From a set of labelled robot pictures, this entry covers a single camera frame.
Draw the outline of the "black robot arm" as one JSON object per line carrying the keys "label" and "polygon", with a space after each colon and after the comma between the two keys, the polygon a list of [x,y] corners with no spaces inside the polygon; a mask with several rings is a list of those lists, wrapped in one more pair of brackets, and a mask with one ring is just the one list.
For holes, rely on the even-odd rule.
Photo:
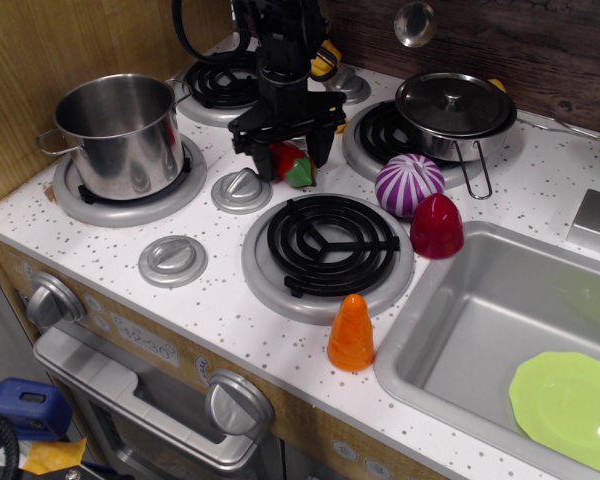
{"label": "black robot arm", "polygon": [[198,61],[224,65],[255,45],[258,98],[229,122],[233,148],[250,156],[260,177],[275,176],[270,146],[302,137],[308,155],[320,168],[328,160],[338,127],[345,123],[346,96],[312,91],[308,82],[323,82],[338,70],[329,40],[330,21],[318,1],[231,1],[228,31],[233,48],[210,55],[195,50],[187,38],[181,1],[171,6],[174,28],[184,49]]}

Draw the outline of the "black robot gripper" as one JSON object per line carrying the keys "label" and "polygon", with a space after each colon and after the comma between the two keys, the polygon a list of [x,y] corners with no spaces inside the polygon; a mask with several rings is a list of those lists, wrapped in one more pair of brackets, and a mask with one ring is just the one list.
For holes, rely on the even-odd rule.
{"label": "black robot gripper", "polygon": [[255,34],[260,97],[229,124],[237,153],[253,157],[259,177],[275,179],[269,146],[303,136],[317,168],[328,161],[336,127],[330,109],[345,95],[308,87],[311,60],[327,38],[329,19],[318,1],[235,1],[240,38]]}

